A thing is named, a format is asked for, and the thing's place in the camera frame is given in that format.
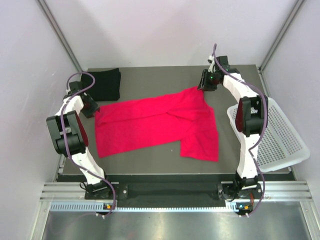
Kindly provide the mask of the red polo shirt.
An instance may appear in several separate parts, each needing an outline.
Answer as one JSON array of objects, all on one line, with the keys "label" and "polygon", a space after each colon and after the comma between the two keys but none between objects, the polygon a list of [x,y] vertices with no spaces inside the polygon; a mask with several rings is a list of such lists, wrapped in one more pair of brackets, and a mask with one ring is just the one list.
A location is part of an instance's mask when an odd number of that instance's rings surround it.
[{"label": "red polo shirt", "polygon": [[157,97],[101,106],[95,115],[100,158],[178,141],[180,156],[219,160],[214,109],[197,87]]}]

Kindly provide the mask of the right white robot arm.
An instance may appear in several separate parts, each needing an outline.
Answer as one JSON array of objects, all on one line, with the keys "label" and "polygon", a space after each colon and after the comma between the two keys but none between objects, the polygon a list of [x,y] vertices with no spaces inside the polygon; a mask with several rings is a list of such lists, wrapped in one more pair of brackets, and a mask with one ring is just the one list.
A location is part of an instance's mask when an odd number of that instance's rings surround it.
[{"label": "right white robot arm", "polygon": [[237,102],[234,120],[240,134],[240,160],[233,180],[233,194],[245,198],[258,187],[258,146],[268,125],[268,98],[258,88],[245,82],[227,56],[208,57],[209,67],[202,71],[197,87],[213,92],[221,84]]}]

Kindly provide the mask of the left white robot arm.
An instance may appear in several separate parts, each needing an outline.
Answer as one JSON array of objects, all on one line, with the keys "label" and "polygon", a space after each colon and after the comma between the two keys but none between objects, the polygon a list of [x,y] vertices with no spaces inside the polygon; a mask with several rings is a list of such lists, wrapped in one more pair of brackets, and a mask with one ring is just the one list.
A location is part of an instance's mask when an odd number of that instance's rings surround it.
[{"label": "left white robot arm", "polygon": [[61,108],[46,119],[46,125],[55,151],[69,158],[85,176],[86,183],[79,184],[85,190],[85,198],[112,199],[114,187],[90,153],[89,139],[79,118],[80,113],[93,117],[100,107],[83,89],[80,81],[70,82]]}]

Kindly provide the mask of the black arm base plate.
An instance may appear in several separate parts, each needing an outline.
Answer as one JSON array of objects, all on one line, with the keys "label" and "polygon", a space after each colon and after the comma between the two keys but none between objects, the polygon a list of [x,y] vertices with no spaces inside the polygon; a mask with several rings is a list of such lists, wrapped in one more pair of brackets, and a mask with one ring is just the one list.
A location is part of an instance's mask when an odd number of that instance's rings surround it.
[{"label": "black arm base plate", "polygon": [[112,183],[116,200],[133,199],[138,196],[187,196],[209,197],[213,200],[259,199],[262,187],[237,189],[233,183],[222,182],[131,182]]}]

